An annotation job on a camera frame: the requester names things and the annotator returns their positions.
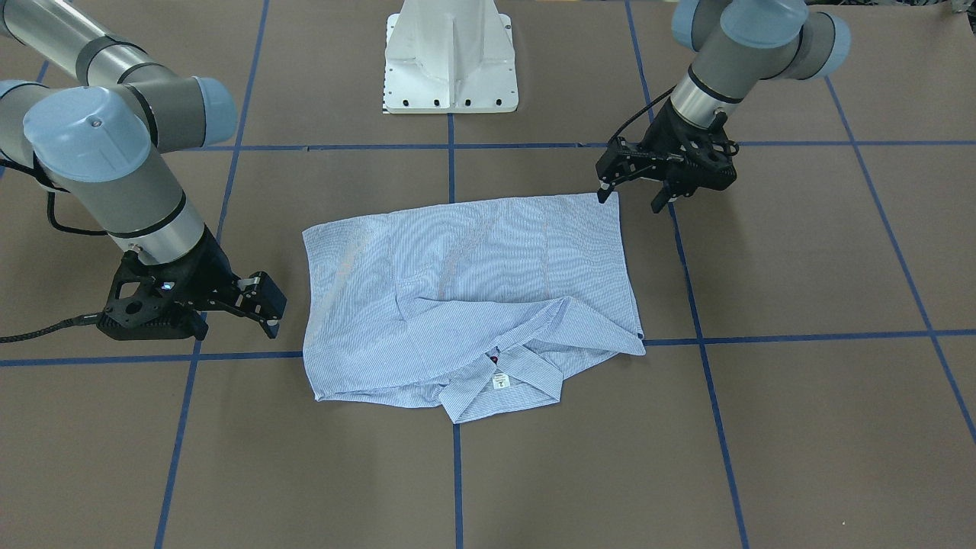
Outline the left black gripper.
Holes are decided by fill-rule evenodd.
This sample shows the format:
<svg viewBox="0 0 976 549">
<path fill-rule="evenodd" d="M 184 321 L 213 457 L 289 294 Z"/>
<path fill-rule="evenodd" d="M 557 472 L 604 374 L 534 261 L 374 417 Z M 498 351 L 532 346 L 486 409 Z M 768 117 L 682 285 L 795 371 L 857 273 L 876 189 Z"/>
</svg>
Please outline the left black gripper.
<svg viewBox="0 0 976 549">
<path fill-rule="evenodd" d="M 666 101 L 640 143 L 634 145 L 623 136 L 608 140 L 595 165 L 597 201 L 605 203 L 617 185 L 635 178 L 661 181 L 651 202 L 653 214 L 679 197 L 692 197 L 698 188 L 726 190 L 736 181 L 733 157 L 739 152 L 739 143 L 724 129 L 727 121 L 728 115 L 718 109 L 712 122 L 700 128 Z"/>
</svg>

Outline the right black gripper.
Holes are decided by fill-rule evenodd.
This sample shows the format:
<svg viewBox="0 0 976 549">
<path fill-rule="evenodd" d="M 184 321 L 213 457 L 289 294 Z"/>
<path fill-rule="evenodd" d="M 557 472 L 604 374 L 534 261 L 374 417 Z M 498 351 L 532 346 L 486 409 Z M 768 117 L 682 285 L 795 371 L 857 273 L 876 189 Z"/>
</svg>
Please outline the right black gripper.
<svg viewBox="0 0 976 549">
<path fill-rule="evenodd" d="M 133 244 L 123 254 L 120 265 L 177 275 L 181 301 L 200 315 L 219 310 L 244 317 L 257 323 L 268 339 L 278 337 L 288 303 L 284 292 L 268 272 L 237 277 L 208 226 L 203 226 L 198 243 L 181 258 L 155 265 L 149 262 L 149 253 Z"/>
</svg>

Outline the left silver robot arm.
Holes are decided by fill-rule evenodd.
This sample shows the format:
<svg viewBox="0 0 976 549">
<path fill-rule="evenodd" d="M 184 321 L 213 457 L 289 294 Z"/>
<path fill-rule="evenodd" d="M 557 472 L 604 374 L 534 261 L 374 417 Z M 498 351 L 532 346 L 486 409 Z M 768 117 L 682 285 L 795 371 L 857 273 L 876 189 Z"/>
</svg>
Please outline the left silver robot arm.
<svg viewBox="0 0 976 549">
<path fill-rule="evenodd" d="M 672 89 L 645 105 L 653 118 L 641 140 L 614 132 L 596 163 L 597 201 L 638 178 L 658 181 L 659 213 L 697 191 L 724 191 L 737 178 L 739 143 L 725 126 L 761 81 L 823 78 L 843 65 L 852 35 L 834 15 L 803 1 L 681 1 L 670 24 L 695 58 Z"/>
</svg>

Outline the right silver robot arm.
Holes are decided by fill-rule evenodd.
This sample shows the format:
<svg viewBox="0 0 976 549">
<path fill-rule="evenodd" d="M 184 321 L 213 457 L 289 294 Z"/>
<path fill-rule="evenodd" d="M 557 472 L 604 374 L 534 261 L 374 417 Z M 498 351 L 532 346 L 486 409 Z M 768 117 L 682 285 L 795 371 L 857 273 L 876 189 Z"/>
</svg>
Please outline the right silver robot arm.
<svg viewBox="0 0 976 549">
<path fill-rule="evenodd" d="M 278 337 L 287 299 L 271 275 L 238 277 L 216 237 L 163 159 L 165 153 L 231 138 L 235 101 L 220 81 L 181 77 L 145 49 L 112 34 L 64 1 L 4 1 L 2 35 L 27 45 L 77 81 L 51 89 L 2 83 L 2 165 L 47 192 L 75 197 L 122 251 L 107 303 L 2 338 L 27 341 L 97 326 L 117 341 L 202 340 L 207 310 L 247 317 Z"/>
</svg>

